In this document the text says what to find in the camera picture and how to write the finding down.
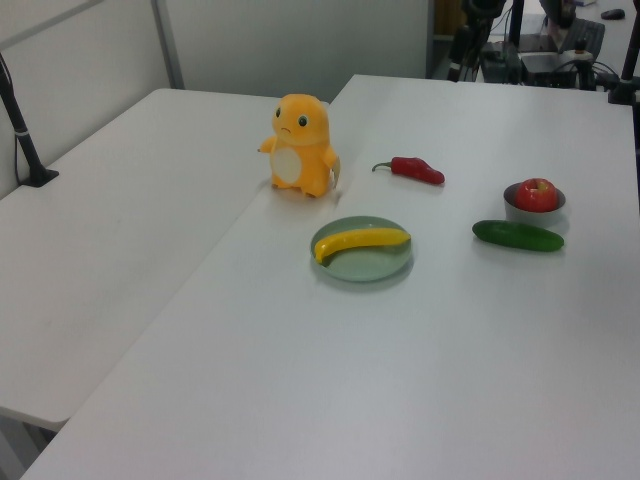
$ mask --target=chili pepper stem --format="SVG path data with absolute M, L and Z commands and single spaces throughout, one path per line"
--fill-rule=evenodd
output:
M 391 168 L 391 162 L 379 163 L 377 165 L 374 165 L 373 168 L 371 169 L 371 171 L 375 172 L 376 168 L 378 168 L 378 167 L 389 167 L 389 168 Z

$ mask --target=plush toy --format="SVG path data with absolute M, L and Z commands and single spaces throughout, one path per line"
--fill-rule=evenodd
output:
M 271 121 L 275 135 L 260 152 L 271 157 L 274 188 L 299 188 L 310 197 L 329 190 L 340 175 L 340 158 L 329 141 L 329 116 L 324 105 L 311 95 L 292 94 L 278 103 Z

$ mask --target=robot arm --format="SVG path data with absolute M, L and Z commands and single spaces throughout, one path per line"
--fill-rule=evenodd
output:
M 467 14 L 467 23 L 458 29 L 453 38 L 447 80 L 457 82 L 462 66 L 475 66 L 480 49 L 489 38 L 493 19 L 500 16 L 505 2 L 506 0 L 462 0 L 461 8 Z

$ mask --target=white table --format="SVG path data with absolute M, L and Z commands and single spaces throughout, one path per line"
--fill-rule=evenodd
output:
M 84 403 L 268 181 L 276 103 L 156 91 L 0 202 L 0 414 Z
M 341 195 L 264 187 L 25 480 L 640 471 L 630 109 L 355 77 L 330 118 Z M 425 158 L 445 186 L 371 173 L 393 155 Z M 475 239 L 474 222 L 503 218 L 503 188 L 534 175 L 568 197 L 564 251 Z M 313 233 L 354 214 L 406 227 L 413 264 L 366 285 L 317 272 Z

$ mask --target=green cucumber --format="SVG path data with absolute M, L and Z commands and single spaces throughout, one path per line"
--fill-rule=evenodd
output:
M 555 252 L 564 245 L 564 239 L 557 233 L 524 223 L 482 220 L 476 223 L 472 230 L 480 240 L 504 247 Z

